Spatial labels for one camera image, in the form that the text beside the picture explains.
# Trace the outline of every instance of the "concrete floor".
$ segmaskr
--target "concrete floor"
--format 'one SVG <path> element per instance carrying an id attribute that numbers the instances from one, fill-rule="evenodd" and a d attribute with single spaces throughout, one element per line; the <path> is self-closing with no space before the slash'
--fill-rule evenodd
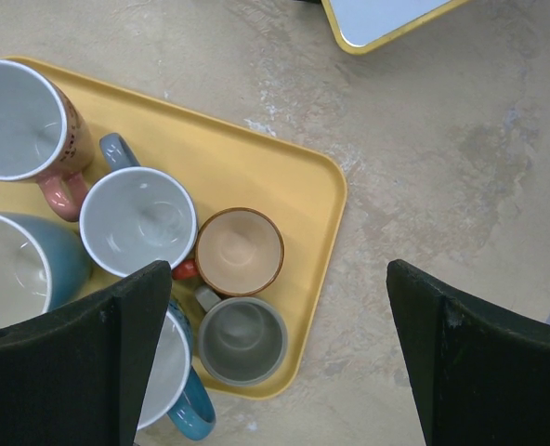
<path id="1" fill-rule="evenodd" d="M 291 0 L 0 1 L 23 54 L 333 156 L 349 198 L 300 373 L 214 395 L 207 445 L 424 444 L 389 260 L 544 320 L 550 310 L 550 1 L 473 0 L 363 58 Z M 141 446 L 187 444 L 167 419 Z"/>

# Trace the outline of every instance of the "gray mug handle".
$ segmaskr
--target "gray mug handle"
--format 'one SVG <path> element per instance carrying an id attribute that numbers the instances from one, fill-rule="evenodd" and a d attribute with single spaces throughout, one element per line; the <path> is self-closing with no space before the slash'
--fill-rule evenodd
<path id="1" fill-rule="evenodd" d="M 221 298 L 207 285 L 201 285 L 199 288 L 194 290 L 194 296 L 196 297 L 197 302 L 201 304 L 201 307 L 203 307 L 205 313 L 211 311 L 211 308 L 221 302 Z"/>
<path id="2" fill-rule="evenodd" d="M 124 138 L 117 133 L 110 133 L 100 139 L 99 147 L 112 172 L 141 165 Z"/>

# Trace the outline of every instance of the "pink mug handle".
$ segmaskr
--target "pink mug handle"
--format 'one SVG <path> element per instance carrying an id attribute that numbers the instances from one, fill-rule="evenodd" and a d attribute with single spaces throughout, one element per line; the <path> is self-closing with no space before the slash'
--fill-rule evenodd
<path id="1" fill-rule="evenodd" d="M 62 183 L 66 185 L 69 194 L 62 187 Z M 77 172 L 68 177 L 54 175 L 47 177 L 37 183 L 46 198 L 46 201 L 56 212 L 60 218 L 67 221 L 79 220 L 81 206 L 89 190 L 83 179 L 83 174 Z"/>

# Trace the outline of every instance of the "mug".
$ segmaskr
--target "mug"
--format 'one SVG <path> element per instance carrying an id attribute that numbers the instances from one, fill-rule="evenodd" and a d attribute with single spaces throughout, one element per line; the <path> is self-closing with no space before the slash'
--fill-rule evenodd
<path id="1" fill-rule="evenodd" d="M 229 386 L 247 387 L 277 371 L 287 352 L 287 329 L 274 307 L 256 297 L 221 300 L 206 285 L 194 295 L 207 312 L 198 343 L 210 375 Z"/>
<path id="2" fill-rule="evenodd" d="M 117 134 L 99 142 L 112 172 L 87 194 L 81 217 L 85 249 L 102 268 L 126 277 L 154 260 L 174 268 L 197 236 L 192 199 L 175 179 L 141 167 Z"/>
<path id="3" fill-rule="evenodd" d="M 282 270 L 283 237 L 264 214 L 232 207 L 204 223 L 194 254 L 193 260 L 173 270 L 175 280 L 200 275 L 222 295 L 255 295 L 272 284 Z"/>
<path id="4" fill-rule="evenodd" d="M 69 302 L 90 271 L 71 230 L 39 216 L 0 213 L 0 328 Z"/>
<path id="5" fill-rule="evenodd" d="M 192 368 L 192 330 L 180 307 L 170 301 L 137 430 L 168 414 L 189 439 L 204 439 L 216 424 L 216 412 Z"/>
<path id="6" fill-rule="evenodd" d="M 54 212 L 77 221 L 87 194 L 82 171 L 93 157 L 69 99 L 37 71 L 0 60 L 0 181 L 37 183 Z"/>

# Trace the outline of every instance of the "mug rim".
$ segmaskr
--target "mug rim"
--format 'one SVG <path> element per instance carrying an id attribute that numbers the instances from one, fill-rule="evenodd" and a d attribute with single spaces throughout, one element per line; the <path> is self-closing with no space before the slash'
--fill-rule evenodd
<path id="1" fill-rule="evenodd" d="M 203 341 L 204 336 L 207 331 L 207 325 L 209 324 L 209 321 L 212 317 L 215 316 L 217 312 L 219 312 L 222 308 L 228 307 L 230 305 L 236 305 L 241 303 L 250 303 L 253 305 L 258 305 L 261 308 L 264 308 L 268 311 L 268 313 L 273 316 L 275 321 L 277 321 L 277 324 L 279 325 L 282 333 L 282 348 L 279 352 L 279 356 L 277 357 L 277 360 L 273 362 L 273 365 L 268 369 L 268 371 L 264 374 L 261 374 L 259 377 L 246 380 L 246 381 L 235 381 L 230 378 L 227 378 L 226 376 L 223 376 L 222 374 L 219 374 L 214 370 L 213 367 L 210 366 L 209 361 L 207 359 L 207 355 L 205 354 L 204 347 L 203 347 Z M 265 302 L 264 300 L 253 296 L 243 296 L 243 297 L 236 297 L 231 299 L 224 299 L 221 302 L 219 302 L 217 305 L 212 307 L 207 314 L 204 315 L 203 320 L 201 321 L 201 326 L 199 327 L 199 333 L 198 333 L 198 351 L 199 351 L 199 358 L 201 359 L 201 363 L 203 364 L 203 367 L 205 370 L 213 376 L 217 381 L 232 387 L 249 387 L 249 386 L 255 386 L 257 384 L 262 383 L 263 381 L 266 381 L 267 379 L 271 378 L 275 372 L 281 367 L 283 361 L 285 360 L 285 356 L 287 355 L 287 349 L 289 345 L 289 335 L 287 333 L 287 325 L 285 325 L 285 321 L 283 320 L 283 316 L 281 313 L 275 309 L 270 303 Z"/>
<path id="2" fill-rule="evenodd" d="M 182 341 L 182 345 L 184 346 L 184 349 L 185 349 L 184 361 L 186 362 L 186 364 L 185 364 L 185 368 L 184 368 L 184 376 L 182 376 L 182 381 L 178 385 L 178 389 L 177 389 L 176 393 L 172 396 L 172 399 L 169 401 L 167 406 L 165 406 L 163 409 L 161 409 L 161 411 L 159 411 L 157 414 L 152 416 L 145 423 L 140 424 L 139 423 L 140 420 L 138 420 L 137 421 L 137 430 L 144 429 L 145 427 L 151 426 L 153 423 L 155 423 L 157 420 L 159 420 L 161 417 L 163 417 L 165 414 L 167 414 L 170 411 L 170 409 L 172 409 L 172 407 L 174 407 L 174 405 L 176 404 L 176 401 L 178 401 L 178 398 L 180 398 L 180 396 L 182 395 L 182 392 L 184 391 L 184 387 L 186 386 L 186 383 L 189 380 L 190 368 L 192 367 L 192 359 L 191 359 L 191 356 L 190 356 L 189 342 L 187 340 L 186 334 L 184 333 L 184 328 L 180 325 L 180 323 L 176 319 L 176 316 L 174 316 L 172 314 L 169 307 L 168 307 L 168 310 L 165 312 L 165 317 L 168 318 L 170 320 L 170 322 L 172 322 L 176 326 L 178 334 L 180 335 L 180 340 Z"/>
<path id="3" fill-rule="evenodd" d="M 188 254 L 190 254 L 190 251 L 192 251 L 192 247 L 194 246 L 197 240 L 198 220 L 197 220 L 197 213 L 194 208 L 194 202 L 192 201 L 192 198 L 190 197 L 190 194 L 188 193 L 186 188 L 182 186 L 182 184 L 180 184 L 180 182 L 177 179 L 175 179 L 174 177 L 171 177 L 165 172 L 162 172 L 161 170 L 157 170 L 152 167 L 144 167 L 144 166 L 125 167 L 123 169 L 110 172 L 108 175 L 106 175 L 105 177 L 100 179 L 96 184 L 94 184 L 92 188 L 89 190 L 89 192 L 87 193 L 87 196 L 83 201 L 83 205 L 81 206 L 81 214 L 79 216 L 79 233 L 81 235 L 81 240 L 83 241 L 83 246 L 85 247 L 85 250 L 89 253 L 89 255 L 96 262 L 96 264 L 98 264 L 101 268 L 108 271 L 110 274 L 113 274 L 114 276 L 118 276 L 118 277 L 126 277 L 129 274 L 132 274 L 134 271 L 123 272 L 118 269 L 114 269 L 99 259 L 98 255 L 93 251 L 91 245 L 89 244 L 89 241 L 85 236 L 85 231 L 83 230 L 83 228 L 87 226 L 85 224 L 85 214 L 87 213 L 87 207 L 91 203 L 91 200 L 93 200 L 92 197 L 94 196 L 96 190 L 98 190 L 99 188 L 102 188 L 104 184 L 106 184 L 108 181 L 112 181 L 115 177 L 127 175 L 134 171 L 151 173 L 169 180 L 172 184 L 174 184 L 180 190 L 180 192 L 186 199 L 187 205 L 189 206 L 192 230 L 190 231 L 189 239 L 187 241 L 185 248 L 182 250 L 182 253 L 174 261 L 169 262 L 171 269 L 174 269 L 176 266 L 182 263 L 182 261 L 188 256 Z"/>
<path id="4" fill-rule="evenodd" d="M 218 286 L 215 286 L 210 280 L 207 279 L 207 276 L 203 272 L 203 267 L 201 266 L 201 262 L 199 261 L 199 241 L 203 237 L 204 231 L 209 227 L 209 225 L 214 220 L 216 220 L 220 216 L 223 216 L 224 214 L 229 214 L 231 212 L 238 212 L 238 211 L 250 212 L 250 213 L 256 214 L 256 215 L 264 218 L 270 224 L 270 226 L 275 230 L 275 233 L 277 234 L 277 237 L 279 239 L 279 246 L 281 248 L 281 253 L 280 253 L 280 258 L 279 258 L 279 265 L 277 266 L 277 269 L 275 270 L 275 272 L 273 273 L 271 278 L 267 282 L 265 282 L 263 285 L 256 288 L 255 290 L 251 290 L 251 291 L 245 292 L 245 293 L 232 293 L 230 291 L 219 288 Z M 263 291 L 265 288 L 270 286 L 273 282 L 275 282 L 275 279 L 277 279 L 277 276 L 279 276 L 279 273 L 282 271 L 283 259 L 284 258 L 285 258 L 285 243 L 283 243 L 282 232 L 279 230 L 279 228 L 277 227 L 275 222 L 273 222 L 273 220 L 271 220 L 268 216 L 266 216 L 262 212 L 257 211 L 256 209 L 253 209 L 252 207 L 229 207 L 227 209 L 222 209 L 221 211 L 219 211 L 219 212 L 213 214 L 212 216 L 210 216 L 207 219 L 207 221 L 205 221 L 203 223 L 203 225 L 201 226 L 201 228 L 199 229 L 199 234 L 197 235 L 197 243 L 194 246 L 195 264 L 197 266 L 197 270 L 199 270 L 199 275 L 201 276 L 203 281 L 207 285 L 209 285 L 211 288 L 216 290 L 218 293 L 220 293 L 222 295 L 228 295 L 228 296 L 231 296 L 231 297 L 246 297 L 246 296 L 257 295 L 258 293 Z"/>
<path id="5" fill-rule="evenodd" d="M 31 233 L 28 230 L 26 230 L 24 227 L 22 227 L 22 225 L 12 220 L 8 216 L 5 216 L 5 213 L 0 213 L 0 221 L 8 224 L 8 226 L 11 226 L 15 230 L 18 230 L 21 233 L 21 235 L 23 235 L 23 237 L 25 237 L 33 245 L 33 247 L 37 251 L 37 254 L 40 256 L 40 260 L 42 260 L 42 263 L 44 264 L 44 271 L 46 272 L 46 301 L 44 302 L 44 306 L 42 307 L 40 314 L 45 314 L 47 313 L 50 307 L 50 303 L 52 301 L 53 279 L 52 279 L 52 270 L 50 268 L 50 262 L 48 261 L 46 253 L 44 252 L 44 248 L 42 248 L 40 243 L 37 240 L 35 240 L 35 238 L 31 235 Z"/>
<path id="6" fill-rule="evenodd" d="M 61 123 L 60 123 L 59 142 L 58 142 L 56 148 L 54 149 L 54 151 L 52 152 L 52 154 L 48 157 L 48 159 L 45 160 L 39 166 L 37 166 L 35 169 L 33 169 L 29 172 L 26 172 L 24 174 L 11 175 L 11 176 L 0 175 L 0 181 L 21 181 L 21 180 L 24 180 L 24 179 L 30 179 L 30 178 L 36 177 L 38 174 L 41 174 L 50 165 L 52 165 L 56 161 L 56 159 L 59 157 L 60 152 L 62 151 L 62 147 L 64 146 L 64 143 L 65 143 L 66 138 L 67 138 L 67 125 L 68 125 L 67 124 L 67 113 L 64 110 L 64 104 L 62 102 L 62 99 L 60 98 L 59 92 L 56 90 L 54 85 L 50 81 L 48 81 L 42 74 L 40 74 L 39 72 L 37 72 L 33 68 L 28 67 L 27 65 L 23 65 L 22 63 L 15 62 L 13 60 L 0 59 L 0 65 L 6 65 L 6 66 L 14 67 L 16 69 L 19 69 L 23 72 L 28 73 L 29 75 L 31 75 L 32 77 L 34 77 L 35 79 L 40 81 L 40 83 L 42 83 L 46 87 L 48 92 L 52 94 L 52 98 L 54 98 L 54 101 L 56 102 L 56 105 L 57 105 L 57 107 L 59 109 L 59 112 L 60 112 Z"/>

